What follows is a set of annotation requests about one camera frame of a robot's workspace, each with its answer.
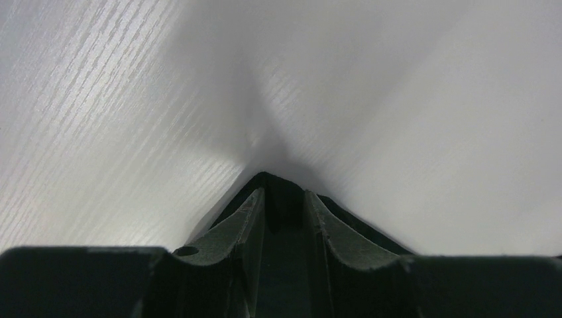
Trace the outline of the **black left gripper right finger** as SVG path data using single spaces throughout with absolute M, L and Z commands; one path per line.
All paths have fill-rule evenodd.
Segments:
M 304 195 L 314 317 L 560 317 L 561 260 L 398 255 Z

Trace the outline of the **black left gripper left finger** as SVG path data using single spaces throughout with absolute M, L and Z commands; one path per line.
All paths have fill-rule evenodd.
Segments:
M 1 255 L 2 317 L 254 317 L 264 191 L 174 252 L 22 246 Z

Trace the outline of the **black t-shirt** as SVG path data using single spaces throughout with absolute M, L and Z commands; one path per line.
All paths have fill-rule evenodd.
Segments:
M 261 172 L 176 251 L 195 262 L 179 317 L 419 317 L 408 251 L 338 206 Z

